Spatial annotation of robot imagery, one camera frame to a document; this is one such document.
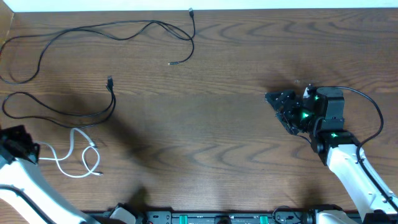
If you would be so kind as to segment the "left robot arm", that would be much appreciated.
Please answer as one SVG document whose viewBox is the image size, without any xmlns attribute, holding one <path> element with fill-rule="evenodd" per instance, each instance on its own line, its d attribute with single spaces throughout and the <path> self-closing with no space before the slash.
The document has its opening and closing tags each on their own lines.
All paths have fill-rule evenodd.
<svg viewBox="0 0 398 224">
<path fill-rule="evenodd" d="M 1 130 L 1 199 L 29 223 L 139 223 L 137 215 L 118 205 L 108 216 L 75 208 L 43 177 L 40 146 L 23 125 Z"/>
</svg>

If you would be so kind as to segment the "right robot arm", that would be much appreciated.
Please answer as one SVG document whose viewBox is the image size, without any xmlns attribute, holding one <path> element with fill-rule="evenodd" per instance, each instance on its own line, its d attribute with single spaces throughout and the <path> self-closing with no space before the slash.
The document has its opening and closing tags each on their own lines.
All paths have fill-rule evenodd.
<svg viewBox="0 0 398 224">
<path fill-rule="evenodd" d="M 363 145 L 344 129 L 343 86 L 308 86 L 302 96 L 293 90 L 266 93 L 285 130 L 308 141 L 324 166 L 334 173 L 354 202 L 362 223 L 397 223 L 397 195 L 366 157 Z"/>
</svg>

